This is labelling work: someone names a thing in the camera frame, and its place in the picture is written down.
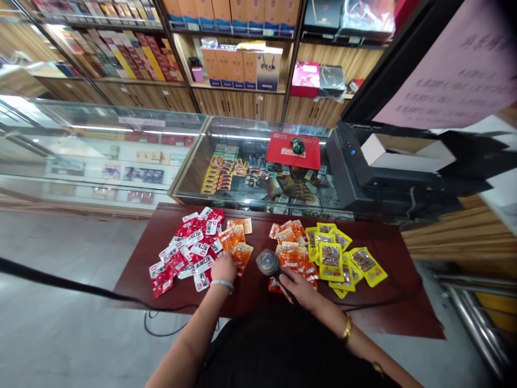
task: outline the tile floor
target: tile floor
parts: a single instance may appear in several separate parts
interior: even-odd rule
[[[75,281],[112,289],[145,224],[0,212],[0,255]],[[426,388],[486,387],[491,378],[426,263],[424,278],[447,341],[371,333]],[[143,328],[142,311],[0,274],[0,381],[5,387],[142,387],[175,336]],[[155,332],[187,315],[160,313]]]

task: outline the glass display case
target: glass display case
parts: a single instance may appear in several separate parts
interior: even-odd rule
[[[0,96],[0,189],[32,202],[154,210],[207,117]]]
[[[317,137],[321,169],[268,163],[266,152],[273,131]],[[352,214],[339,209],[325,150],[330,133],[331,129],[322,127],[212,117],[173,182],[170,195],[185,204],[353,219]],[[217,185],[211,176],[214,154],[235,163],[233,172],[221,172],[215,179]]]

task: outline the bangle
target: bangle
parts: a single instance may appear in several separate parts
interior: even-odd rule
[[[346,315],[346,329],[345,329],[345,332],[343,333],[343,337],[341,337],[343,339],[343,341],[347,342],[348,341],[348,338],[350,337],[350,333],[352,331],[352,319],[350,318],[350,314],[347,313],[345,311],[345,315]]]
[[[235,291],[235,288],[233,288],[233,284],[231,284],[227,280],[215,279],[215,280],[212,280],[212,283],[210,283],[210,286],[212,286],[214,284],[220,284],[222,286],[228,287],[228,289],[230,290],[230,295],[233,293],[233,291]]]

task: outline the computer mouse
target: computer mouse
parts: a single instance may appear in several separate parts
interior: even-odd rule
[[[303,154],[303,152],[305,151],[305,145],[303,144],[303,141],[298,139],[297,137],[291,140],[291,146],[292,151],[295,154]]]

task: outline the gold bracelet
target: gold bracelet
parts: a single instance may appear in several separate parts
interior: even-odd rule
[[[350,314],[345,311],[346,315],[346,329],[343,333],[343,340],[346,342],[350,337],[350,332],[352,331],[352,319],[350,318]]]

